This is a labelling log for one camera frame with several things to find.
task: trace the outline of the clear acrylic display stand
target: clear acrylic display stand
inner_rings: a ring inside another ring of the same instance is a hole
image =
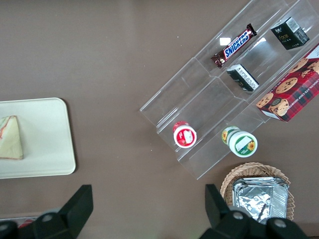
[[[227,126],[253,132],[269,119],[256,103],[319,42],[316,1],[250,1],[140,109],[195,178],[200,178],[230,152],[221,140]],[[292,50],[286,50],[270,30],[275,23],[289,17],[293,17],[310,38],[304,46]],[[221,69],[217,68],[211,57],[225,47],[221,42],[233,40],[249,23],[258,35]],[[243,91],[227,74],[227,68],[235,64],[242,64],[259,82],[254,92]],[[191,148],[180,148],[174,142],[172,129],[181,120],[197,132],[197,142]]]

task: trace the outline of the black product box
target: black product box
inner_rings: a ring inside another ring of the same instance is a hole
[[[241,64],[228,68],[227,73],[244,91],[254,91],[259,86],[259,83]]]
[[[287,50],[303,46],[309,41],[309,37],[292,17],[278,22],[271,31]]]

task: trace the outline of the snickers bar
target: snickers bar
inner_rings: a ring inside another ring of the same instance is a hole
[[[219,68],[221,68],[232,55],[234,55],[243,45],[256,35],[257,32],[255,32],[252,25],[248,24],[243,33],[237,36],[230,44],[228,44],[222,51],[215,54],[211,59]]]

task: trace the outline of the red plaid packaging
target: red plaid packaging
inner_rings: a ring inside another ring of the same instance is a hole
[[[319,93],[319,44],[307,53],[256,106],[288,122]]]

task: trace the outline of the brown table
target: brown table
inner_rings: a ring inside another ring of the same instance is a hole
[[[256,161],[289,177],[295,222],[319,235],[319,98],[289,123],[259,127],[255,155],[229,154],[199,180],[139,113],[247,2],[2,1],[0,100],[64,99],[77,169],[1,180],[0,216],[39,214],[92,184],[95,209],[79,238],[198,238],[209,227],[205,184],[220,187]]]

